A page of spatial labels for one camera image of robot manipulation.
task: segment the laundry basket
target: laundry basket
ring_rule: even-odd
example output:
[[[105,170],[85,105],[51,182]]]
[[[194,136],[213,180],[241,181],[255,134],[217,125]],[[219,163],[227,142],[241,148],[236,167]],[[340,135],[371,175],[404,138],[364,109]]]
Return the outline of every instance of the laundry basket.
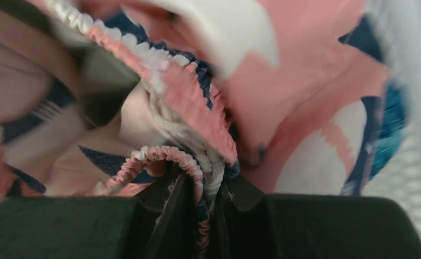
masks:
[[[421,0],[368,0],[367,8],[385,60],[405,88],[410,123],[400,150],[364,194],[398,202],[421,235]]]

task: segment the pink and white fabric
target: pink and white fabric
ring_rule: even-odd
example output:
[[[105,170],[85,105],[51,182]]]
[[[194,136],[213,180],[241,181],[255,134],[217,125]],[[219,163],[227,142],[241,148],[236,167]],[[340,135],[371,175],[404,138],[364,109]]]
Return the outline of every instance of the pink and white fabric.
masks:
[[[267,193],[361,191],[388,76],[337,40],[363,1],[30,2],[142,80],[108,125],[90,129],[64,46],[0,11],[0,200],[132,196],[164,160],[193,177],[197,207],[239,170]],[[202,252],[207,214],[200,223]]]

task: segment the white basket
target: white basket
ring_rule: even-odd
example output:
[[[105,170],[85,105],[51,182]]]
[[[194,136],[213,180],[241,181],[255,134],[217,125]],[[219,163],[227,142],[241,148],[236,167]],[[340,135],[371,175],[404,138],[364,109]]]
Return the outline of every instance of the white basket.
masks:
[[[367,0],[374,34],[394,78],[405,85],[410,124],[394,158],[364,194],[398,202],[421,235],[421,0]]]

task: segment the white plastic basket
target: white plastic basket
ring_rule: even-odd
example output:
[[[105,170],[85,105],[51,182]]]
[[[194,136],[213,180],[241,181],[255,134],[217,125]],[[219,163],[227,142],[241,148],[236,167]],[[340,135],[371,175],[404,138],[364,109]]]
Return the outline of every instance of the white plastic basket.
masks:
[[[364,194],[398,202],[421,235],[421,0],[367,0],[374,34],[405,87],[410,124],[400,150]]]

